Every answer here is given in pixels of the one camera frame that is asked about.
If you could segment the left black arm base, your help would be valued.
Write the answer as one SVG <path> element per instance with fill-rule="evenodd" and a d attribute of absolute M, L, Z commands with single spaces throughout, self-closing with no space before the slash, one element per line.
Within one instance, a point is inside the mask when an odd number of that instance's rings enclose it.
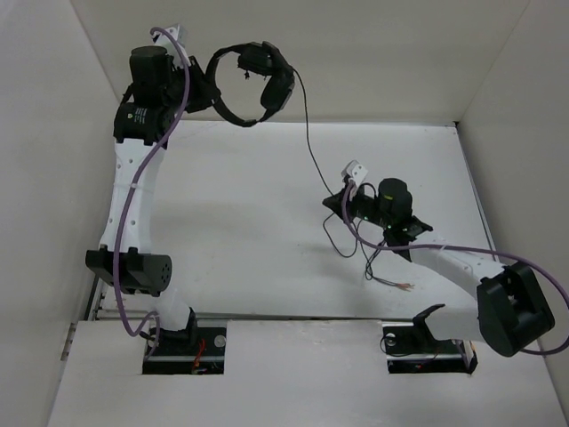
<path fill-rule="evenodd" d="M 144 375 L 223 375 L 227 328 L 198 326 L 191 336 L 162 332 L 157 349 L 142 362 Z"/>

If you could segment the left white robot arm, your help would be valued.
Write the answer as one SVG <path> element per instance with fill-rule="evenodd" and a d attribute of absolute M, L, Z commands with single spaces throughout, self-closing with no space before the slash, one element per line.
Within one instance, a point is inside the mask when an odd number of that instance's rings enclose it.
<path fill-rule="evenodd" d="M 106 228 L 86 267 L 108 285 L 130 336 L 156 344 L 168 337 L 178 352 L 198 345 L 193 310 L 170 288 L 172 258 L 152 250 L 150 220 L 168 140 L 185 112 L 208 108 L 215 92 L 181 47 L 132 50 L 132 75 L 113 124 L 115 178 Z"/>

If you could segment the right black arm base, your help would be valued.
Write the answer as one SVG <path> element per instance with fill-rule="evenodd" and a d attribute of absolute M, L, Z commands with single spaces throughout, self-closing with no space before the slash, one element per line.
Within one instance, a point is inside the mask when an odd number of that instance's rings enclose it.
<path fill-rule="evenodd" d="M 478 357 L 471 342 L 439 341 L 410 322 L 382 325 L 381 351 L 393 375 L 472 375 Z"/>

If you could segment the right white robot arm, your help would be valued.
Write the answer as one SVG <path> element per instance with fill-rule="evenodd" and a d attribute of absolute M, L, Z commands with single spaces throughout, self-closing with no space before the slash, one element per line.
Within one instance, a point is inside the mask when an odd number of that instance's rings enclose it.
<path fill-rule="evenodd" d="M 541 273 L 537 265 L 516 256 L 504 264 L 489 259 L 488 249 L 446 243 L 413 214 L 413 197 L 405 182 L 385 179 L 370 197 L 347 179 L 344 188 L 325 198 L 323 205 L 361 244 L 372 242 L 352 226 L 355 219 L 382 228 L 380 250 L 435 272 L 475 301 L 475 307 L 466 310 L 439 302 L 415 315 L 412 339 L 418 348 L 433 350 L 445 340 L 478 341 L 512 357 L 554 328 L 554 315 L 536 277 Z"/>

